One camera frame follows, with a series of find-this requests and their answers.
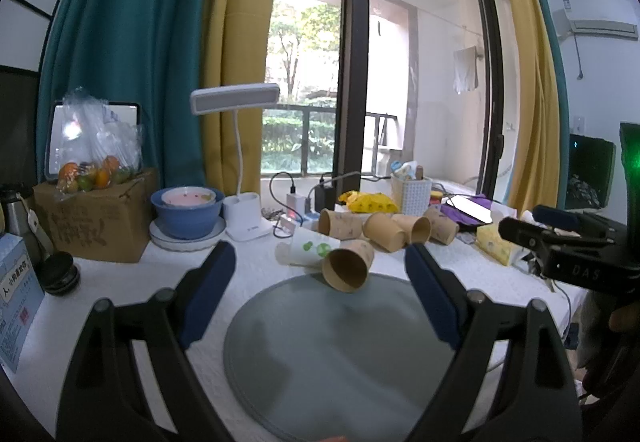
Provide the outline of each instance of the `white basket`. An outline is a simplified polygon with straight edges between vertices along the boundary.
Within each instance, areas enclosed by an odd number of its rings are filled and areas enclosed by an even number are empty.
[[[429,207],[431,199],[431,179],[400,180],[391,175],[391,193],[400,213],[409,216],[422,216]]]

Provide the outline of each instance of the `air conditioner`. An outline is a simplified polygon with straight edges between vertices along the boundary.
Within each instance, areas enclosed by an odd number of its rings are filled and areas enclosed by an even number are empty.
[[[638,18],[626,0],[564,0],[574,34],[638,40]]]

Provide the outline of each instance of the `kraft paper cup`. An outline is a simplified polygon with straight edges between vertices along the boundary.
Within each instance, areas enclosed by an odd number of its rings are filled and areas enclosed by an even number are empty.
[[[367,281],[374,250],[365,240],[351,240],[332,250],[322,262],[325,281],[340,292],[355,292]]]
[[[445,245],[453,242],[458,234],[460,226],[447,215],[443,214],[435,207],[430,207],[424,213],[431,222],[431,237]]]
[[[364,224],[364,235],[389,252],[404,247],[406,233],[385,213],[372,214]]]
[[[291,239],[289,265],[320,266],[322,260],[338,247],[340,240],[337,238],[297,227]]]
[[[320,212],[318,232],[338,240],[354,240],[362,234],[362,219],[353,213]]]
[[[409,244],[425,244],[431,238],[431,222],[425,216],[393,215],[392,220],[404,231]]]

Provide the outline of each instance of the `gray round mat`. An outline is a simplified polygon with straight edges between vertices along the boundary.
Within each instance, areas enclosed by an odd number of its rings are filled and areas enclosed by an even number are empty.
[[[287,442],[401,442],[452,356],[411,285],[377,274],[354,294],[320,275],[265,289],[238,311],[224,345],[234,395]]]

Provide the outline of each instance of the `human hand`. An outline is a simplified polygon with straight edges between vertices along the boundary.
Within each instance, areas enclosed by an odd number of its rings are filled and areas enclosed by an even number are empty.
[[[609,317],[609,329],[623,333],[637,330],[640,327],[640,301],[614,310]]]

